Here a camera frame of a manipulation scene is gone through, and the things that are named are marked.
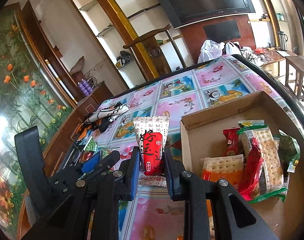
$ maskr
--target chair backrest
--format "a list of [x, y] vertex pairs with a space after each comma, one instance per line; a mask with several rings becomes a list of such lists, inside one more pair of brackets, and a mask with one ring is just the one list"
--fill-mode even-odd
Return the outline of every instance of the chair backrest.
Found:
[[151, 30], [148, 33], [145, 33], [139, 37], [137, 37], [134, 41], [129, 44], [123, 46], [124, 49], [129, 49], [135, 46], [137, 43], [142, 42], [145, 46], [158, 74], [164, 75], [171, 73], [171, 68], [169, 66], [168, 61], [166, 60], [160, 45], [156, 41], [155, 35], [165, 32], [171, 28], [171, 24], [168, 24], [166, 27], [162, 29]]

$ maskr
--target wooden chair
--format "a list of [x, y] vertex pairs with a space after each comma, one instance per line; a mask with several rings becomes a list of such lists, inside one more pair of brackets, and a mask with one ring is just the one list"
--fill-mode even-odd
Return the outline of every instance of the wooden chair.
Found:
[[187, 66], [183, 60], [183, 57], [182, 57], [177, 45], [175, 44], [171, 34], [169, 33], [170, 28], [171, 28], [171, 24], [168, 24], [166, 27], [164, 27], [162, 29], [151, 30], [150, 32], [137, 37], [131, 43], [124, 45], [123, 48], [130, 49], [131, 52], [133, 53], [132, 47], [135, 46], [137, 43], [142, 42], [154, 64], [158, 74], [161, 76], [164, 74], [171, 73], [172, 72], [171, 68], [160, 48], [160, 45], [158, 44], [158, 42], [156, 41], [156, 38], [155, 38], [155, 35], [165, 32], [166, 35], [169, 37], [169, 40], [172, 43], [174, 50], [177, 53], [183, 68], [185, 68]]

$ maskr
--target red candy wrapper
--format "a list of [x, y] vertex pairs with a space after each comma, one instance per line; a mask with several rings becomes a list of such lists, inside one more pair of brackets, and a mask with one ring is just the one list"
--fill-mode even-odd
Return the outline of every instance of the red candy wrapper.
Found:
[[239, 135], [237, 131], [240, 128], [231, 128], [223, 130], [224, 136], [227, 138], [227, 154], [225, 156], [233, 156], [239, 154]]
[[143, 136], [143, 163], [146, 176], [162, 175], [163, 161], [162, 134], [159, 132], [147, 132]]
[[247, 165], [244, 169], [243, 178], [239, 186], [239, 193], [245, 200], [252, 200], [250, 195], [258, 184], [262, 163], [263, 158], [261, 157], [259, 144], [257, 140], [253, 138], [252, 149], [249, 153]]

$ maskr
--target orange packaging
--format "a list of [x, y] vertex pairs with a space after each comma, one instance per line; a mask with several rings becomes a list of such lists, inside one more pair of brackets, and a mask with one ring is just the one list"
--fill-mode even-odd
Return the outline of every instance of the orange packaging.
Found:
[[[204, 158], [202, 179], [217, 182], [226, 179], [238, 190], [243, 176], [243, 155]], [[206, 201], [208, 216], [212, 216], [211, 203]]]

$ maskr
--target floral tablecloth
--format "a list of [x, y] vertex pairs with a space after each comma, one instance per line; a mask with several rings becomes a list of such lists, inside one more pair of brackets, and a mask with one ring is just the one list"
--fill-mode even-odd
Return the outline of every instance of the floral tablecloth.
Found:
[[[286, 102], [259, 75], [232, 56], [224, 55], [211, 63], [163, 79], [119, 98], [104, 101], [99, 108], [117, 102], [130, 111], [116, 120], [103, 134], [92, 136], [99, 147], [117, 149], [121, 160], [131, 157], [137, 142], [132, 119], [137, 116], [170, 116], [167, 145], [175, 159], [182, 160], [180, 120], [212, 105], [255, 91], [265, 91], [295, 122]], [[120, 240], [169, 240], [183, 235], [184, 202], [172, 202], [166, 187], [139, 185], [132, 202], [120, 202]]]

